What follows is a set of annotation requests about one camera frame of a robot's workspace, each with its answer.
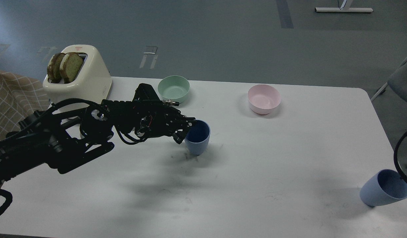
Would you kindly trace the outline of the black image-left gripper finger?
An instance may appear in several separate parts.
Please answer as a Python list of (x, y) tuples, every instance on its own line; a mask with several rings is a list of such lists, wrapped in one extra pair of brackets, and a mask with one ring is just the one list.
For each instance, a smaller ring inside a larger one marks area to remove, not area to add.
[(197, 120), (194, 117), (181, 117), (180, 118), (180, 130), (189, 131), (194, 125), (197, 124)]
[(190, 128), (180, 128), (174, 130), (172, 134), (172, 138), (177, 144), (181, 144), (185, 138), (187, 137), (188, 132), (190, 131)]

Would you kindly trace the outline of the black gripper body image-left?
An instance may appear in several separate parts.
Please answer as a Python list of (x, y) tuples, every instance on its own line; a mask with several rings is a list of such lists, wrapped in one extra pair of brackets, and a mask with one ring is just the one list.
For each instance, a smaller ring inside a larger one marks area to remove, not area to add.
[(154, 88), (140, 83), (133, 98), (135, 138), (132, 141), (145, 141), (149, 138), (172, 137), (174, 130), (180, 129), (180, 118), (186, 117), (176, 107), (179, 103), (160, 100)]

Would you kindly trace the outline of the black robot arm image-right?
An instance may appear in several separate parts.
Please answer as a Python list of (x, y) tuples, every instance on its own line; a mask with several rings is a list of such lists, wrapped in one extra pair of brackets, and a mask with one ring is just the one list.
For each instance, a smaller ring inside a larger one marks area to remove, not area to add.
[(407, 184), (407, 131), (398, 139), (394, 149), (393, 162), (400, 178)]

